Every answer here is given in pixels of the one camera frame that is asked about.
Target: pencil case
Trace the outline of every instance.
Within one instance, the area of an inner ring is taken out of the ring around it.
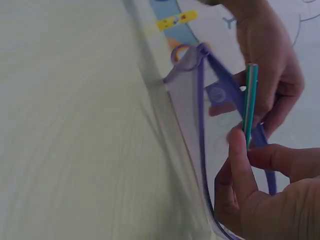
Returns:
[[[177,53],[187,49],[177,60]],[[205,43],[198,46],[180,45],[171,53],[173,69],[164,79],[171,98],[177,120],[188,149],[195,175],[215,233],[225,239],[238,239],[234,234],[221,226],[216,220],[213,208],[214,178],[220,166],[228,157],[226,135],[232,124],[242,120],[245,95],[233,75],[215,58]],[[215,79],[211,84],[207,80]],[[232,112],[210,118],[209,106],[222,106],[231,103],[237,113]],[[251,131],[251,142],[254,147],[268,144],[263,126],[258,124]],[[267,191],[270,195],[277,192],[276,176],[273,171],[265,171]]]

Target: cartoon print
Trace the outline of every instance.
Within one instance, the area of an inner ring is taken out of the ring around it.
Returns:
[[[269,3],[285,25],[293,45],[302,25],[320,17],[320,0],[269,0]],[[165,29],[165,35],[183,44],[207,42],[232,73],[245,68],[237,43],[236,20],[223,6],[207,6],[197,0],[150,0],[150,4],[159,20],[196,10],[195,20]]]
[[[157,22],[160,31],[175,27],[179,24],[185,24],[190,21],[196,20],[198,17],[196,10],[182,12],[175,16],[170,16],[165,19],[161,19]]]

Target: white fabric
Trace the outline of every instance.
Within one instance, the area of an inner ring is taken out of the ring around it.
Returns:
[[[1,240],[210,237],[155,22],[140,0],[1,1]]]

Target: finger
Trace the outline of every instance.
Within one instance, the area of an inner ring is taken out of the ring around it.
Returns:
[[[240,210],[235,204],[231,164],[228,159],[214,180],[214,217],[235,234],[242,233]]]
[[[252,149],[248,151],[247,156],[253,167],[281,172],[289,177],[291,161],[295,154],[291,148],[271,144],[266,147]]]
[[[299,96],[283,96],[276,101],[264,119],[263,127],[267,138],[285,121],[298,98]]]
[[[236,73],[233,75],[233,79],[239,84],[239,87],[245,86],[247,84],[247,70]]]
[[[253,126],[256,126],[272,109],[282,69],[274,59],[259,63]]]
[[[320,175],[320,148],[291,149],[272,144],[248,152],[253,167],[277,171],[296,182]]]
[[[239,122],[235,127],[234,129],[241,129],[242,127],[242,121]],[[230,140],[230,135],[231,135],[231,132],[232,132],[232,129],[228,132],[228,134],[226,135],[226,141],[229,143],[229,140]]]
[[[241,208],[246,200],[258,191],[258,186],[247,158],[245,135],[238,128],[234,128],[230,133],[229,159],[232,182],[239,207]]]
[[[305,88],[304,75],[294,52],[289,56],[277,92],[282,96],[299,97]]]

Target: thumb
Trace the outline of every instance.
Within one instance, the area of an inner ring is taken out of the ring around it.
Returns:
[[[281,76],[281,68],[276,62],[263,61],[258,63],[258,83],[256,91],[253,125],[262,121],[264,116],[273,108],[278,83]]]
[[[230,132],[228,158],[231,163],[234,191],[241,208],[247,199],[259,190],[247,157],[245,135],[238,128]]]
[[[256,168],[277,171],[290,182],[320,175],[320,148],[292,149],[271,144],[248,152],[250,164]]]

